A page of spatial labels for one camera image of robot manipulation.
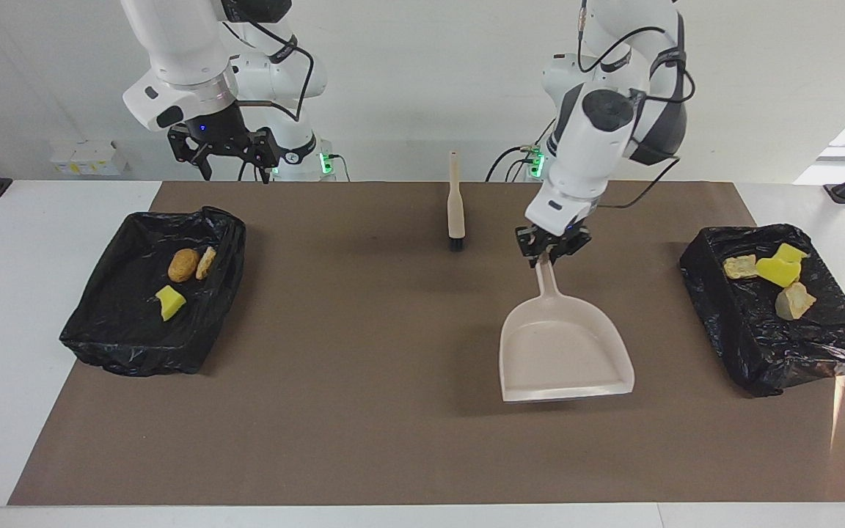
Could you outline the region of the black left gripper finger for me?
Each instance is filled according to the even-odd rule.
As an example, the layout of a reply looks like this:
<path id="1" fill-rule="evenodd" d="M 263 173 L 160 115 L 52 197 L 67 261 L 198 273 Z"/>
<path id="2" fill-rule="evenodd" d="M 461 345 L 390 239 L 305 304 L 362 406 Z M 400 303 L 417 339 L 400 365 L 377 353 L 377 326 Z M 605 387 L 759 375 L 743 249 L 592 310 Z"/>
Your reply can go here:
<path id="1" fill-rule="evenodd" d="M 544 230 L 537 225 L 523 225 L 516 228 L 516 242 L 527 264 L 536 266 L 544 253 Z"/>
<path id="2" fill-rule="evenodd" d="M 559 257 L 576 254 L 590 241 L 591 234 L 586 224 L 574 223 L 568 225 L 566 231 L 559 237 Z"/>

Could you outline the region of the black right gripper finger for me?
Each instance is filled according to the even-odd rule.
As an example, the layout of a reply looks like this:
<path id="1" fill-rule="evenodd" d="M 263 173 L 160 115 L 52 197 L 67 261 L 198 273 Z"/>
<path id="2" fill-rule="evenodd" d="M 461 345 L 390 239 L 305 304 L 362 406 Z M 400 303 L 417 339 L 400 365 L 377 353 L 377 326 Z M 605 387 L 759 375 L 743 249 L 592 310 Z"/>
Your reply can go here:
<path id="1" fill-rule="evenodd" d="M 168 129 L 169 147 L 178 163 L 188 163 L 199 170 L 204 181 L 211 180 L 212 169 L 208 157 L 213 153 L 213 144 L 200 142 L 192 147 L 194 137 L 186 126 L 172 126 Z"/>
<path id="2" fill-rule="evenodd" d="M 276 144 L 271 128 L 262 127 L 246 134 L 248 145 L 241 155 L 241 180 L 248 167 L 254 171 L 254 180 L 269 184 L 273 169 L 279 165 L 281 153 Z"/>

